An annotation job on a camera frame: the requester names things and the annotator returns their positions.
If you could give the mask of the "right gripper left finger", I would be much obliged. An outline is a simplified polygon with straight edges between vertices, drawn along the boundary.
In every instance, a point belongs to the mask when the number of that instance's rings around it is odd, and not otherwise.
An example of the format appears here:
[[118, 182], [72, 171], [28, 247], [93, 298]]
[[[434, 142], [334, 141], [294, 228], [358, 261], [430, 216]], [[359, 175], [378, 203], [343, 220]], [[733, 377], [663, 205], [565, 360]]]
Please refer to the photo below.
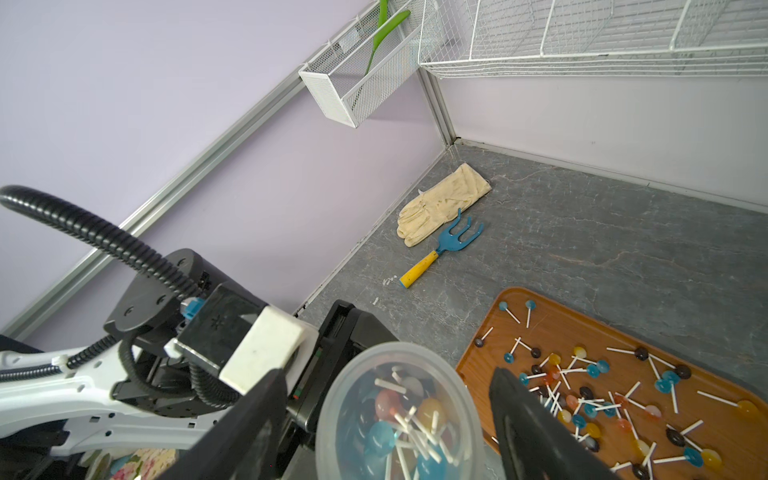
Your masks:
[[287, 382], [269, 371], [162, 479], [274, 479]]

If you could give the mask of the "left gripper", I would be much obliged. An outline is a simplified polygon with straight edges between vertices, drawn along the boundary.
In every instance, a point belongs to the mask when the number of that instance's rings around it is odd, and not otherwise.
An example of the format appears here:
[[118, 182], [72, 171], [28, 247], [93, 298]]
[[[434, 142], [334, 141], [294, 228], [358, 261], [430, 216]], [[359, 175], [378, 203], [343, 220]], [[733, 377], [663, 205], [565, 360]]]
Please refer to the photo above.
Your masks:
[[335, 301], [319, 328], [310, 360], [289, 393], [281, 444], [298, 446], [311, 438], [327, 393], [343, 368], [364, 350], [396, 340], [373, 314]]

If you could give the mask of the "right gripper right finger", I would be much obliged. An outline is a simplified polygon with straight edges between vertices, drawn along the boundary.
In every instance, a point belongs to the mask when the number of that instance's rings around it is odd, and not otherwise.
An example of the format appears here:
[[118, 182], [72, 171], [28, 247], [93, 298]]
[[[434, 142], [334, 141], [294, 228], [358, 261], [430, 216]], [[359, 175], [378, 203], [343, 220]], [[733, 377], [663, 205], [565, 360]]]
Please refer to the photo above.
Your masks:
[[494, 370], [489, 400], [508, 479], [615, 479], [509, 370]]

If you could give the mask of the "clear jar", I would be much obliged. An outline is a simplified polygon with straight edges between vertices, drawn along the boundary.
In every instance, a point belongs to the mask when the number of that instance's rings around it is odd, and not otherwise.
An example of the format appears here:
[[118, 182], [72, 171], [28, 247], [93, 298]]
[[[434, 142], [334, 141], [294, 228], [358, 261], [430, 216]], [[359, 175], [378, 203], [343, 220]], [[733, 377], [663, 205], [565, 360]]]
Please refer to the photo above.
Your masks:
[[480, 418], [459, 374], [437, 354], [388, 342], [357, 355], [322, 406], [321, 479], [478, 479]]

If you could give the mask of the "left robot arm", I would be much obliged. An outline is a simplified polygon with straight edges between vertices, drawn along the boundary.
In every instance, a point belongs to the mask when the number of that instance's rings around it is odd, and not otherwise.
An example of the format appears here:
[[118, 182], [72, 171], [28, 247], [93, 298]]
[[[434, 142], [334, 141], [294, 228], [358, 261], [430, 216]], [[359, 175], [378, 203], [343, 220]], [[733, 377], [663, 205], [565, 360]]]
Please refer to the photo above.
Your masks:
[[47, 193], [10, 185], [1, 202], [135, 271], [91, 345], [41, 352], [2, 338], [6, 473], [59, 478], [61, 457], [136, 445], [181, 450], [172, 479], [277, 478], [298, 448], [315, 442], [340, 372], [394, 338], [341, 300], [320, 326], [303, 323], [195, 251], [162, 255]]

